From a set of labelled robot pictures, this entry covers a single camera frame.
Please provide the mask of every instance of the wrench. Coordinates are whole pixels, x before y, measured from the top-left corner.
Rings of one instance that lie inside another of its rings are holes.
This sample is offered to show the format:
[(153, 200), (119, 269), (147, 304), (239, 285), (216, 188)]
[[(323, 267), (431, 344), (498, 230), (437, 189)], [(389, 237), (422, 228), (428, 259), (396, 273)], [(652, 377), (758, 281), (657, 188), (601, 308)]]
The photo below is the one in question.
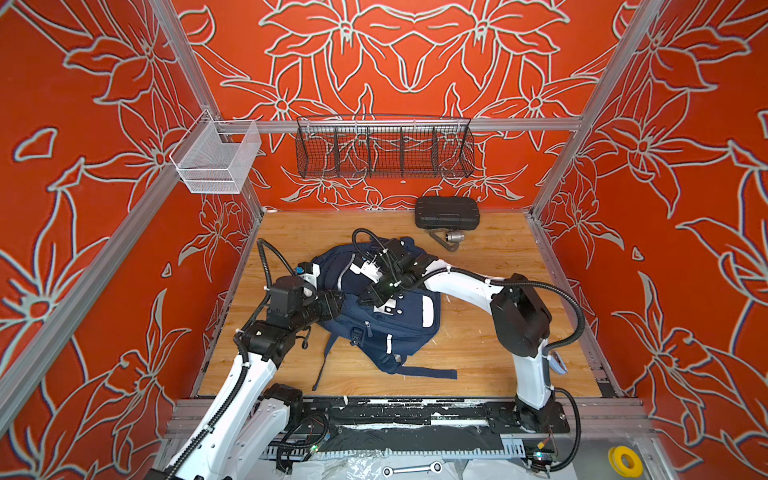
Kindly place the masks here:
[(389, 478), (395, 473), (411, 473), (411, 472), (434, 472), (434, 473), (440, 473), (442, 472), (442, 463), (440, 462), (432, 462), (429, 465), (423, 465), (420, 467), (408, 467), (408, 468), (392, 468), (392, 467), (384, 467), (382, 469), (382, 473), (384, 474), (384, 478)]

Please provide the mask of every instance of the black wire basket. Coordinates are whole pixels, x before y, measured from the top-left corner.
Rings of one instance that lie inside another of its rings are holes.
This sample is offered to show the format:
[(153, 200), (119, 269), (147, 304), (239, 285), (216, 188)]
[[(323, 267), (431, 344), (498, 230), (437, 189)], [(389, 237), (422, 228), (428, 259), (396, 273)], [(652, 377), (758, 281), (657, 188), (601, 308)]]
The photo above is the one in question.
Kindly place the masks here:
[(469, 118), (365, 114), (299, 117), (303, 178), (466, 178), (475, 171)]

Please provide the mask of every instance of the wooden table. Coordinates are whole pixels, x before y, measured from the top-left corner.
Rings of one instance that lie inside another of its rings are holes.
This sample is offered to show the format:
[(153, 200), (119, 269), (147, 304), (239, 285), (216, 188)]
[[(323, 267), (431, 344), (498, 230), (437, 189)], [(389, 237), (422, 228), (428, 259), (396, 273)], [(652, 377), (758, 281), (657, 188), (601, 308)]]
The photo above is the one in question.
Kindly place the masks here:
[[(259, 236), (277, 247), (293, 265), (309, 261), (335, 245), (350, 243), (357, 227), (381, 237), (413, 237), (416, 245), (455, 266), (485, 275), (509, 277), (521, 273), (530, 280), (551, 282), (528, 223), (520, 213), (483, 212), (477, 230), (466, 232), (456, 252), (448, 252), (427, 233), (416, 228), (413, 212), (279, 212), (264, 217)], [(271, 253), (272, 278), (284, 267)], [(230, 371), (237, 349), (231, 341), (264, 296), (264, 276), (254, 246), (234, 297), (219, 342), (200, 387), (201, 395), (215, 395)], [(552, 313), (550, 342), (573, 331), (559, 297), (539, 291)], [(302, 389), (311, 395), (329, 334), (319, 326), (312, 330), (310, 347), (300, 340), (277, 371), (274, 381)], [(578, 343), (558, 350), (568, 366), (565, 376), (552, 376), (556, 386), (574, 396), (600, 396), (597, 383)], [(456, 369), (458, 380), (389, 375), (379, 371), (368, 357), (348, 341), (336, 342), (316, 395), (370, 396), (514, 396), (515, 367), (511, 353), (496, 339), (493, 319), (477, 306), (442, 296), (441, 329), (409, 366)]]

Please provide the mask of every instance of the white basket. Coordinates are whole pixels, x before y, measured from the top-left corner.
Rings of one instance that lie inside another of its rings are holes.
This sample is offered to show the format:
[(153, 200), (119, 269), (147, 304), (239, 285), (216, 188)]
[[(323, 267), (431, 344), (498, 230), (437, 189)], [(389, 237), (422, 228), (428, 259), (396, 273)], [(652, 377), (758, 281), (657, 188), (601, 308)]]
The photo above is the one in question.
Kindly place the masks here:
[(193, 194), (238, 194), (259, 153), (261, 136), (255, 121), (239, 144), (222, 141), (219, 123), (205, 111), (170, 155)]

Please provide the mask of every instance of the yellow ring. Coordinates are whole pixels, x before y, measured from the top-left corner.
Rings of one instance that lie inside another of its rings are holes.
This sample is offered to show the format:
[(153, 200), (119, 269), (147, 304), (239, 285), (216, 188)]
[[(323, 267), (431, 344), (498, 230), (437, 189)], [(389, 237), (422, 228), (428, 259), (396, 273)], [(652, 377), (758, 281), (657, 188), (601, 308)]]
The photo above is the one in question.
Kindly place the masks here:
[(643, 475), (643, 462), (640, 461), (637, 453), (629, 447), (613, 447), (608, 450), (608, 461), (611, 463), (611, 467), (622, 477), (637, 478)]

